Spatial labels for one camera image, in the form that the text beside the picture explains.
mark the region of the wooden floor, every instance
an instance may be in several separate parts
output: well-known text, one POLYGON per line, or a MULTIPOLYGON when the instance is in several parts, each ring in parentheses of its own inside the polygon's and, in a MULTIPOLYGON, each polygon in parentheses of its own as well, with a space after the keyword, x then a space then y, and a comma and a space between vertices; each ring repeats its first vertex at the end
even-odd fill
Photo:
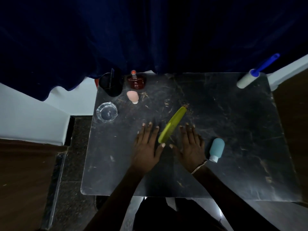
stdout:
POLYGON ((280 84, 273 95, 308 204, 308 69, 280 84))
POLYGON ((40 228, 56 154, 66 148, 0 140, 0 230, 40 228))

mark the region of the clear glass ashtray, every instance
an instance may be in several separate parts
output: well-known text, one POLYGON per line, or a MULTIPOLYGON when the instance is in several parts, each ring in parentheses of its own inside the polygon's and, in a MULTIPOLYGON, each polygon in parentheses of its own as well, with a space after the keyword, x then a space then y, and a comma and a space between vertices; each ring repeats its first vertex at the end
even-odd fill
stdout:
POLYGON ((96 109, 96 115, 102 122, 112 122, 117 117, 118 110, 113 103, 106 102, 96 109))

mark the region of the brown perfume bottle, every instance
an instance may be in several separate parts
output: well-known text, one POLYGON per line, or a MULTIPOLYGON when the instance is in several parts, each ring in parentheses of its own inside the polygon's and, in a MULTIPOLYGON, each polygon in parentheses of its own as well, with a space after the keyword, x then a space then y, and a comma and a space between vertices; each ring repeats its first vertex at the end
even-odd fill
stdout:
POLYGON ((145 86, 144 77, 137 75, 135 70, 131 71, 131 76, 127 77, 127 79, 131 89, 140 90, 145 86))

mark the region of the white wall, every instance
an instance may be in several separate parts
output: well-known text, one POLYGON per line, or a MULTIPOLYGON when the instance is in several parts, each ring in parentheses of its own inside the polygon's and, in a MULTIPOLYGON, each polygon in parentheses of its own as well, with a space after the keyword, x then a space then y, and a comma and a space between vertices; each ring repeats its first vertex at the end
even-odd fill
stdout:
POLYGON ((308 68, 308 55, 268 75, 269 85, 274 91, 279 84, 308 68))
POLYGON ((94 79, 86 77, 71 91, 55 87, 44 102, 69 115, 93 115, 96 93, 94 79))
POLYGON ((70 115, 0 83, 0 138, 63 145, 70 115))

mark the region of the table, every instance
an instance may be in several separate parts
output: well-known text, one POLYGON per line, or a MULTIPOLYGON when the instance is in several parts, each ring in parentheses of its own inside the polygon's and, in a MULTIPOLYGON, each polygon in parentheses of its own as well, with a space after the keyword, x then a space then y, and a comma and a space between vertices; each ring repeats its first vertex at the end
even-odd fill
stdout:
MULTIPOLYGON (((236 87, 242 73, 148 74, 146 86, 133 104, 125 81, 118 97, 98 88, 91 124, 81 192, 110 195, 130 164, 131 146, 143 122, 162 131, 181 107, 180 124, 195 124, 208 151, 214 138, 225 141, 218 163, 207 166, 243 199, 301 201, 294 166, 265 74, 245 89, 236 87), (96 108, 112 102, 118 117, 111 123, 97 119, 96 108)), ((166 143, 179 142, 176 130, 166 143)), ((134 196, 210 198, 165 147, 160 162, 137 187, 134 196)))

